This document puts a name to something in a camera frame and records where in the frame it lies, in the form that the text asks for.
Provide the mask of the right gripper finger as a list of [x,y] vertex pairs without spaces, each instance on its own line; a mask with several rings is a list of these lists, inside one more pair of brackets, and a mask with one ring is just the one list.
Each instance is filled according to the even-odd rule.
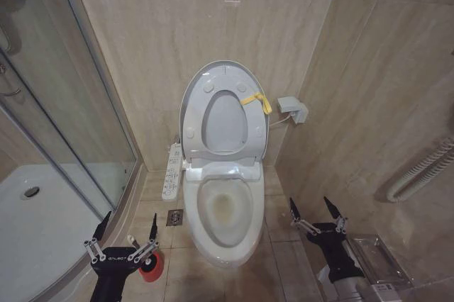
[[326,196],[324,196],[323,199],[325,201],[329,213],[336,222],[335,231],[337,233],[346,234],[347,218],[344,218],[341,215],[341,212],[338,210],[338,208]]
[[296,226],[299,229],[304,229],[307,233],[316,236],[321,233],[321,230],[315,227],[314,225],[310,224],[308,221],[304,220],[300,213],[298,208],[296,207],[296,204],[294,203],[294,200],[292,198],[289,198],[289,204],[290,204],[290,213],[292,216],[292,221],[291,225]]

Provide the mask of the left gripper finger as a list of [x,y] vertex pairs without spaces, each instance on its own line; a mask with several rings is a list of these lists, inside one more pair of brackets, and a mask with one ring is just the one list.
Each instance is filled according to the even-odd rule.
[[90,240],[85,240],[83,242],[83,245],[91,259],[91,262],[103,262],[106,260],[106,255],[103,253],[103,250],[99,245],[99,242],[101,241],[104,235],[104,232],[109,222],[110,215],[111,211],[109,211],[104,217],[104,219],[100,222],[100,224],[97,225],[94,234],[92,235],[92,238]]
[[153,216],[150,236],[146,243],[140,245],[132,235],[128,235],[128,242],[134,249],[134,251],[128,255],[128,261],[133,262],[134,264],[144,263],[159,247],[159,242],[157,241],[157,214],[155,213]]

